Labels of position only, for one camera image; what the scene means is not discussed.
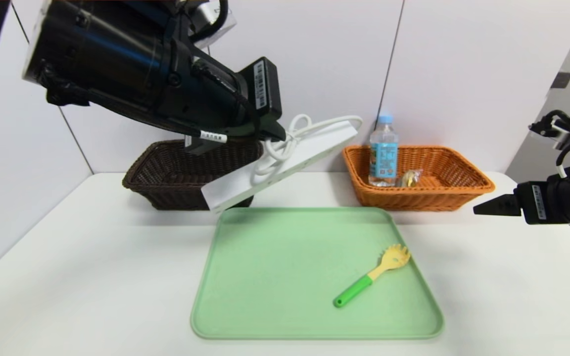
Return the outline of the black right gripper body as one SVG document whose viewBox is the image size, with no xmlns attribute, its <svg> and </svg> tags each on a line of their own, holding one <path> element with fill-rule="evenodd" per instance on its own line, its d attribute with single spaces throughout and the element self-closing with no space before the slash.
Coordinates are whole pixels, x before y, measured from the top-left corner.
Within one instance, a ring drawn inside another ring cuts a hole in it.
<svg viewBox="0 0 570 356">
<path fill-rule="evenodd" d="M 524 182 L 514 194 L 528 224 L 570 224 L 570 176 Z"/>
</svg>

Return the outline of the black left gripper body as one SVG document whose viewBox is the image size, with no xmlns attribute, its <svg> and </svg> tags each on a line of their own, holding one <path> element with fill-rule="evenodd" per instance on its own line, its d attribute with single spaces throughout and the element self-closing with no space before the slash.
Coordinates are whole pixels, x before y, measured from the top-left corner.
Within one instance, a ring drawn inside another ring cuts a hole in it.
<svg viewBox="0 0 570 356">
<path fill-rule="evenodd" d="M 260 119 L 280 119 L 278 69 L 265 57 L 240 72 L 222 70 L 211 58 L 194 57 L 190 76 L 196 101 L 186 106 L 186 134 L 256 136 Z"/>
</svg>

